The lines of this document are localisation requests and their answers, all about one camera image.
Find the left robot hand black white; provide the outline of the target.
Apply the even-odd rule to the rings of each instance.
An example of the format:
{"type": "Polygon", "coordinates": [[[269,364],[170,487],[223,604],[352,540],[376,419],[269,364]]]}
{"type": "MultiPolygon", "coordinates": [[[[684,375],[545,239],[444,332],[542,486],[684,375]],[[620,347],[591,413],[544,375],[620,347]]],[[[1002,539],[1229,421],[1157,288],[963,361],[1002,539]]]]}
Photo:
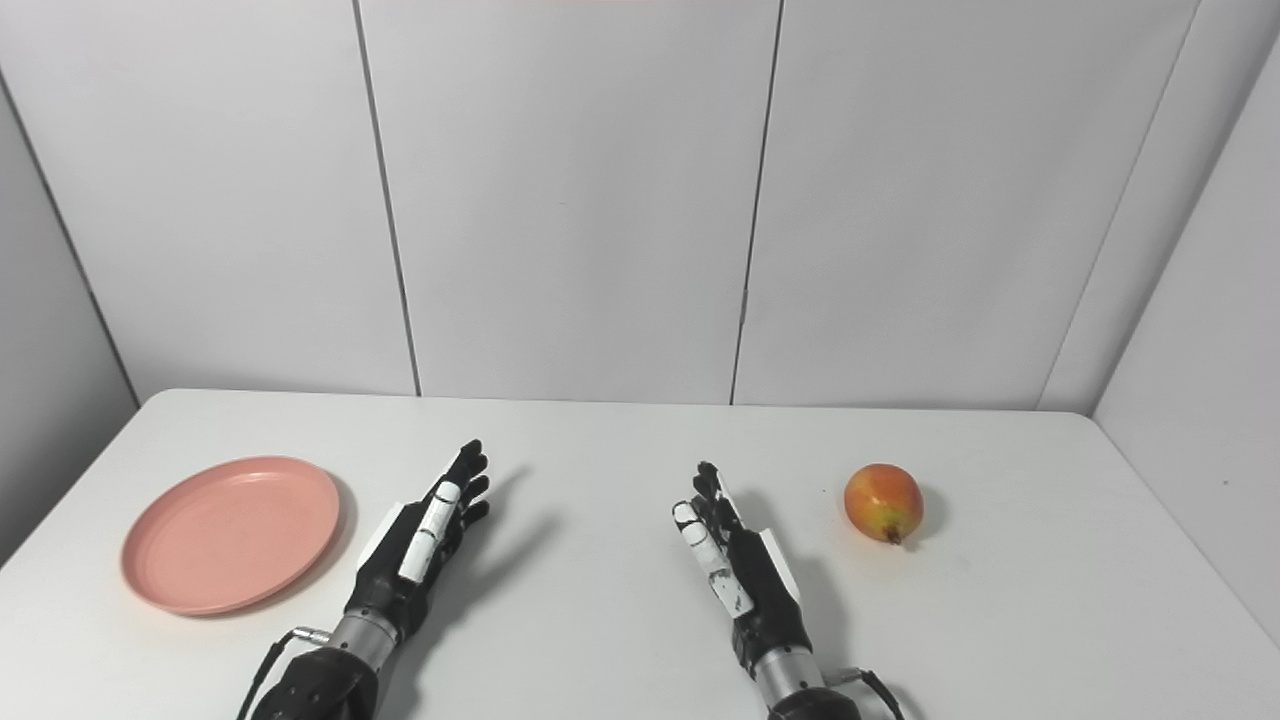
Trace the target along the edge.
{"type": "Polygon", "coordinates": [[[453,462],[416,502],[401,507],[356,574],[344,612],[374,614],[403,641],[419,632],[429,594],[458,551],[466,530],[481,521],[490,503],[483,442],[463,445],[453,462]]]}

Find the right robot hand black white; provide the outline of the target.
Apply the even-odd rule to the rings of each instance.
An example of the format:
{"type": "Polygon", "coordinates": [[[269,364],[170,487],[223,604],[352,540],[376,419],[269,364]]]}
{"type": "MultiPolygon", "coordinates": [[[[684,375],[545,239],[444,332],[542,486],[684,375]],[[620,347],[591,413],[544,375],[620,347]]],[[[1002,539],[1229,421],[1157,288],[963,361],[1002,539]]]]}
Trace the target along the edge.
{"type": "Polygon", "coordinates": [[[744,525],[714,464],[698,464],[692,488],[691,498],[673,505],[672,519],[730,615],[730,643],[740,667],[753,676],[774,651],[813,651],[776,542],[744,525]]]}

